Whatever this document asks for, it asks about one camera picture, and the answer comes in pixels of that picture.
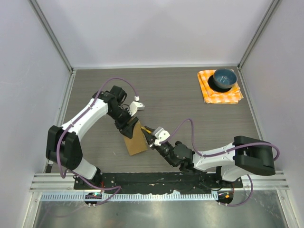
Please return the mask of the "brown cardboard express box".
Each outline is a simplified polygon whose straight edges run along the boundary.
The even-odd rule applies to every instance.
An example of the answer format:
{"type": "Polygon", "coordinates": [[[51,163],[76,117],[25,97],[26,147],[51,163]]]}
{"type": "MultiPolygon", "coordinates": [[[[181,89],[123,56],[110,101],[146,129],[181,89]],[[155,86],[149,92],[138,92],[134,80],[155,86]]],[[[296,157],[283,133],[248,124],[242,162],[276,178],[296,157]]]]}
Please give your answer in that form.
{"type": "Polygon", "coordinates": [[[134,156],[148,150],[148,144],[142,132],[141,123],[139,121],[136,123],[133,129],[133,137],[130,139],[124,136],[123,138],[130,156],[134,156]]]}

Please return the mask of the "yellow utility knife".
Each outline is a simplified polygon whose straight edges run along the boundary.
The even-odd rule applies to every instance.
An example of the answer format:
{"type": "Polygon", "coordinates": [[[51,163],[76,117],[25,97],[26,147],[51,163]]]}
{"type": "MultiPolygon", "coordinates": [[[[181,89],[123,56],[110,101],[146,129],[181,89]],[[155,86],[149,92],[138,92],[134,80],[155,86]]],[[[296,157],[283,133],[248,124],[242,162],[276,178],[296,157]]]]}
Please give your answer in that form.
{"type": "Polygon", "coordinates": [[[147,132],[148,134],[152,134],[152,131],[148,130],[147,128],[141,126],[141,130],[147,132]]]}

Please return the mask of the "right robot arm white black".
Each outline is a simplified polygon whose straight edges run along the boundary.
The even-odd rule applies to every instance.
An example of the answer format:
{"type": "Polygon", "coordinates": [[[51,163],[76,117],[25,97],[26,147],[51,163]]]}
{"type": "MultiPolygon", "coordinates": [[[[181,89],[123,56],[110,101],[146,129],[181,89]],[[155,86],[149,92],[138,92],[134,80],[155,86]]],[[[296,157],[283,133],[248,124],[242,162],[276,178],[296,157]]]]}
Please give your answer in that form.
{"type": "Polygon", "coordinates": [[[234,141],[213,150],[195,152],[177,141],[168,142],[170,134],[161,127],[142,127],[141,131],[151,149],[156,150],[172,167],[181,172],[197,174],[217,168],[214,176],[217,186],[224,188],[239,177],[248,174],[259,176],[275,175],[276,150],[273,144],[245,136],[236,136],[234,141]]]}

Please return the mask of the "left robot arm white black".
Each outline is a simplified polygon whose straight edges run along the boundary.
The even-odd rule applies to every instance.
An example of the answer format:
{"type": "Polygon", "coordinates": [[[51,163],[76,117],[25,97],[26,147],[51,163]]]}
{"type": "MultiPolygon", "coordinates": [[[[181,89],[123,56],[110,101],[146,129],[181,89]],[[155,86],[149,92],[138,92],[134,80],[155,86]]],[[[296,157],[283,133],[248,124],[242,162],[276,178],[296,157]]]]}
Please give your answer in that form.
{"type": "Polygon", "coordinates": [[[123,108],[127,93],[118,86],[109,91],[96,92],[89,103],[70,121],[47,133],[46,158],[85,178],[85,185],[95,190],[101,184],[101,171],[84,157],[80,142],[87,131],[103,116],[114,120],[117,130],[125,137],[133,137],[138,122],[136,113],[145,108],[138,96],[129,107],[123,108]]]}

